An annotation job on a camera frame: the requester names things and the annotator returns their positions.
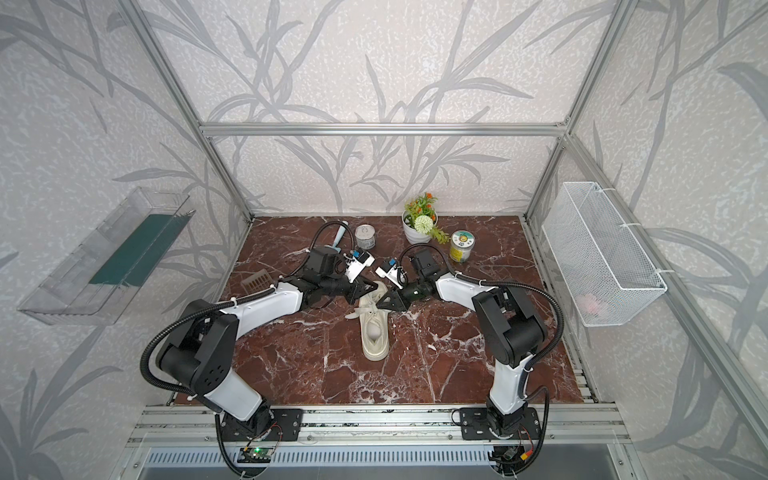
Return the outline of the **cream white sneaker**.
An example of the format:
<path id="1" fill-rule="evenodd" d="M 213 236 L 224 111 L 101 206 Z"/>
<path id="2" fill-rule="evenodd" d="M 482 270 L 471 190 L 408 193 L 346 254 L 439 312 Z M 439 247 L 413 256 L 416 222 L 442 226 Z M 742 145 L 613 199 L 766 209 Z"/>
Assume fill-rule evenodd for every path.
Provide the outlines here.
<path id="1" fill-rule="evenodd" d="M 378 289 L 365 296 L 381 299 L 387 293 L 383 282 L 377 281 Z M 389 354 L 388 319 L 386 322 L 378 319 L 360 321 L 362 348 L 365 357 L 370 361 L 383 360 Z"/>

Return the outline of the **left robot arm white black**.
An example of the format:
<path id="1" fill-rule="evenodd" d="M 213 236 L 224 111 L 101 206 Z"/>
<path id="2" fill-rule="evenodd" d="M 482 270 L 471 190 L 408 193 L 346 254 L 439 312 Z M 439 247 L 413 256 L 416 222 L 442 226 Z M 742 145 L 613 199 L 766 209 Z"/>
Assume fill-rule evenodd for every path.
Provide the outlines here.
<path id="1" fill-rule="evenodd" d="M 237 340 L 324 298 L 342 297 L 355 304 L 378 288 L 362 276 L 373 262 L 367 252 L 344 255 L 332 247 L 314 247 L 294 274 L 263 291 L 217 304 L 193 302 L 146 347 L 142 376 L 152 385 L 192 396 L 231 420 L 259 429 L 271 421 L 270 406 L 235 372 Z"/>

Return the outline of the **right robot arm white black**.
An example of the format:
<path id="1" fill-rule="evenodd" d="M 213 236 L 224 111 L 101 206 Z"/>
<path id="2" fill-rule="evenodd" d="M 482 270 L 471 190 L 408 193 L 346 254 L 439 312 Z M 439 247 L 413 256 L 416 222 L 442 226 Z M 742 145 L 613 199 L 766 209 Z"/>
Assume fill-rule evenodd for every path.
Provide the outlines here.
<path id="1" fill-rule="evenodd" d="M 488 395 L 489 419 L 500 431 L 511 425 L 527 406 L 525 393 L 534 364 L 546 353 L 547 326 L 530 295 L 547 300 L 552 297 L 532 285 L 514 281 L 489 281 L 462 274 L 447 258 L 439 265 L 431 255 L 436 248 L 428 244 L 411 247 L 410 256 L 417 278 L 410 281 L 397 259 L 376 269 L 376 274 L 394 285 L 377 302 L 377 307 L 406 312 L 411 305 L 428 297 L 455 303 L 475 313 L 485 345 L 495 359 L 494 383 Z"/>

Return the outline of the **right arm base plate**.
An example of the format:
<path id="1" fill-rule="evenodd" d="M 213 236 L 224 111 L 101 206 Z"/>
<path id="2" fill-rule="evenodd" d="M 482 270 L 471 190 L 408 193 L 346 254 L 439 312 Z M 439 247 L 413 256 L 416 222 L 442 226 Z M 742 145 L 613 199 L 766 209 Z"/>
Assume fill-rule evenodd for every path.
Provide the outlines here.
<path id="1" fill-rule="evenodd" d="M 458 415 L 463 440 L 538 440 L 541 433 L 538 413 L 527 405 L 510 414 L 490 407 L 464 407 Z"/>

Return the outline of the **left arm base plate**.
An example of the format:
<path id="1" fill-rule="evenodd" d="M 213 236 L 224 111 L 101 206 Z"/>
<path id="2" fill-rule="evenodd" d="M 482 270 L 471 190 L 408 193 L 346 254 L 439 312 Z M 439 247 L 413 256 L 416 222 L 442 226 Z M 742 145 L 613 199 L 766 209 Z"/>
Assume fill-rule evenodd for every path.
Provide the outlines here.
<path id="1" fill-rule="evenodd" d="M 300 408 L 271 408 L 266 404 L 245 421 L 225 413 L 220 421 L 221 437 L 224 442 L 294 442 L 299 436 L 303 414 Z"/>

